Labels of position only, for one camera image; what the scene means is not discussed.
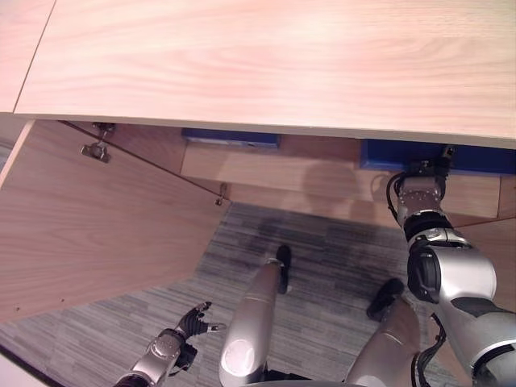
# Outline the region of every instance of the blue box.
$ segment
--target blue box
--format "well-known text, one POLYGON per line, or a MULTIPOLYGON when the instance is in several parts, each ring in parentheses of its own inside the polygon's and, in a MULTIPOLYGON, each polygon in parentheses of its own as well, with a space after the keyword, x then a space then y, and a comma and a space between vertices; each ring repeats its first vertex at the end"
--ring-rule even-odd
POLYGON ((250 131, 215 131, 211 129, 183 128, 181 135, 188 141, 204 144, 231 145, 241 148, 278 149, 280 136, 273 133, 250 131))
MULTIPOLYGON (((361 166, 364 169, 404 170, 411 161, 439 156, 446 144, 388 139, 363 139, 361 166)), ((456 145, 451 169, 459 173, 516 174, 514 149, 456 145)))

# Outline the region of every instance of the gray carpet floor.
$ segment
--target gray carpet floor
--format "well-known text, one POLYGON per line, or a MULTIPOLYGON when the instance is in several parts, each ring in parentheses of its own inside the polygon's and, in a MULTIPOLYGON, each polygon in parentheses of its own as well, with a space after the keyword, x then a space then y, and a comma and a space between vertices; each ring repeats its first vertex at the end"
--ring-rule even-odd
MULTIPOLYGON (((377 328, 364 312, 369 301, 390 277, 406 283, 402 232, 242 204, 229 209, 193 278, 1 324, 0 344, 67 387, 109 387, 154 335, 199 302, 214 303, 209 320, 229 323, 254 274, 281 243, 293 250, 291 289, 277 298, 268 365, 341 381, 377 328)), ((430 312, 408 298, 426 346, 430 312)), ((198 349, 194 365, 166 386, 218 386, 223 334, 191 343, 198 349)), ((457 386, 436 361, 427 377, 435 387, 457 386)))

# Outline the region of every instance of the wood grain surface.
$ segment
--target wood grain surface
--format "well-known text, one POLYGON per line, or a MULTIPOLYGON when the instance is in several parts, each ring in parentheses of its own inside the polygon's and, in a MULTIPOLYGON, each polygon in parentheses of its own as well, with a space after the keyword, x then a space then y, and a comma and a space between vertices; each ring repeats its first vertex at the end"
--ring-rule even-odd
POLYGON ((60 123, 28 123, 0 173, 0 321, 190 276, 215 195, 60 123))
MULTIPOLYGON (((92 122, 71 122, 92 135, 98 129, 92 122)), ((170 172, 179 173, 185 155, 186 141, 181 137, 180 127, 156 127, 153 125, 128 125, 119 123, 115 132, 106 137, 106 142, 114 144, 130 153, 150 161, 170 172)))
POLYGON ((55 0, 0 1, 0 112, 13 112, 55 0))
POLYGON ((507 219, 516 216, 516 176, 500 178, 500 200, 498 218, 507 219))
POLYGON ((11 113, 0 113, 0 146, 13 148, 27 121, 11 113))
POLYGON ((60 0, 16 112, 516 148, 515 14, 512 0, 60 0))
POLYGON ((231 184, 229 197, 233 202, 277 208, 301 214, 350 220, 373 226, 399 228, 387 206, 346 198, 328 198, 284 189, 255 185, 231 184))
MULTIPOLYGON (((340 144, 329 140, 318 143, 309 136, 298 136, 295 143, 290 143, 287 137, 279 151, 191 143, 186 147, 181 174, 323 197, 385 203, 385 187, 392 173, 358 168, 358 140, 339 139, 340 144), (326 152, 327 145, 330 145, 329 152, 326 152), (307 156, 304 147, 311 147, 307 156)), ((457 214, 496 218, 499 191, 499 177, 452 174, 447 182, 443 208, 457 214)))

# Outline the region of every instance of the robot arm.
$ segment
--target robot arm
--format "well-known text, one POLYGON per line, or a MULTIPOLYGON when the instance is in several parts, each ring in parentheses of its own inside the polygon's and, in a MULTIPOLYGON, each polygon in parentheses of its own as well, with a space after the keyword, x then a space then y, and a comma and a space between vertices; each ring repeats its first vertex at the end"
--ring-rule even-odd
POLYGON ((389 183, 397 211, 390 208, 410 248, 408 286, 431 304, 475 385, 515 386, 516 314, 493 304, 492 262, 453 229, 440 207, 451 153, 447 148, 435 164, 389 183))
POLYGON ((193 335, 226 329, 224 324, 202 321, 204 311, 211 302, 204 302, 185 314, 174 329, 163 330, 148 345, 145 354, 138 359, 114 387, 159 387, 169 376, 174 365, 189 367, 197 351, 186 343, 193 335))

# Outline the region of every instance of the robot leg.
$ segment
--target robot leg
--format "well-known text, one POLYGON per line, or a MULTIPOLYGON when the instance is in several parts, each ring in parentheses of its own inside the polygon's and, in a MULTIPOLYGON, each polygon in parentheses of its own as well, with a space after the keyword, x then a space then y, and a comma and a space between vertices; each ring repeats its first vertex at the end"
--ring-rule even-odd
POLYGON ((256 383, 264 375, 281 265, 270 260, 260 269, 233 315, 218 367, 223 387, 256 383))
POLYGON ((356 358, 346 383, 367 387, 411 386, 410 365, 418 350, 418 317, 407 301, 398 298, 356 358))

